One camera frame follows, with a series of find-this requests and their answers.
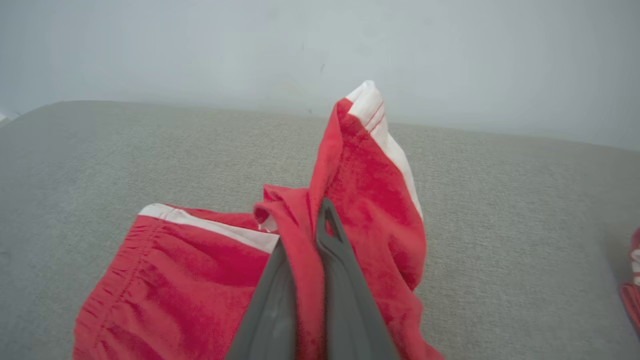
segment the white wall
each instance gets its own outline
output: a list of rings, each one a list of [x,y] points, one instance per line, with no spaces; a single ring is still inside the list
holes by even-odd
[[[112,99],[312,113],[365,79],[390,121],[640,150],[640,1],[2,0],[0,112]]]

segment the couch cushion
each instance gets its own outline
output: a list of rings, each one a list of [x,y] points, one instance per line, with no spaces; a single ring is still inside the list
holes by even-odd
[[[0,353],[69,357],[74,320],[135,214],[250,211],[306,186],[326,119],[76,101],[0,129]],[[449,359],[637,359],[618,296],[640,153],[391,124],[428,254],[426,340]]]

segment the white trim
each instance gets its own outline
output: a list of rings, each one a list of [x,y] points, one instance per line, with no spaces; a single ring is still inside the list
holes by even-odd
[[[640,261],[640,249],[633,250],[631,252],[631,258],[635,261]]]
[[[367,80],[347,95],[346,98],[353,103],[349,114],[360,119],[360,123],[369,132],[373,140],[376,141],[382,152],[402,173],[413,205],[418,210],[420,218],[423,218],[422,207],[418,200],[418,193],[415,191],[415,183],[409,167],[409,161],[407,161],[400,145],[389,134],[387,117],[384,112],[384,101],[376,88],[376,84],[371,80]]]
[[[182,209],[172,208],[164,204],[145,206],[138,214],[146,217],[159,218],[164,221],[173,222],[174,224],[191,225],[222,234],[227,238],[232,238],[233,240],[268,252],[269,254],[273,252],[273,248],[280,238],[277,234],[262,233],[256,230],[245,229],[244,227],[231,226],[221,222],[194,217]]]
[[[258,229],[272,233],[278,230],[278,224],[276,224],[276,220],[269,214],[267,220],[258,225]]]
[[[638,263],[637,261],[631,261],[631,270],[633,271],[634,275],[638,274],[640,272],[640,263]],[[640,286],[640,276],[634,276],[634,284]]]

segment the red shorts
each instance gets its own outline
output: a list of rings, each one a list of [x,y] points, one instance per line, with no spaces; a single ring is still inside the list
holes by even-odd
[[[221,358],[278,235],[253,214],[144,208],[76,320],[74,359]]]
[[[323,358],[315,233],[324,197],[400,355],[441,359],[420,335],[422,304],[413,294],[426,255],[422,211],[370,81],[335,105],[308,188],[265,185],[252,214],[143,209],[80,311],[74,358],[223,359],[278,236],[296,286],[296,358]]]

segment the red velvet fabric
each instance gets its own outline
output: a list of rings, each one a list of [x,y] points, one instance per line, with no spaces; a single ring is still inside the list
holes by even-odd
[[[257,229],[271,217],[290,259],[298,359],[325,357],[324,277],[314,245],[321,199],[332,200],[404,359],[441,359],[422,339],[426,239],[405,178],[343,99],[320,144],[309,188],[265,185],[253,214],[184,209]],[[74,359],[223,359],[269,254],[219,233],[139,216],[76,321]]]
[[[636,233],[631,238],[631,248],[629,249],[629,257],[631,262],[640,263],[640,256],[637,251],[640,250],[640,228],[636,230]],[[640,272],[636,269],[634,271],[634,282],[637,284],[640,282]],[[620,286],[620,297],[622,303],[627,309],[629,318],[636,327],[636,332],[640,335],[640,286],[632,282],[625,282]]]

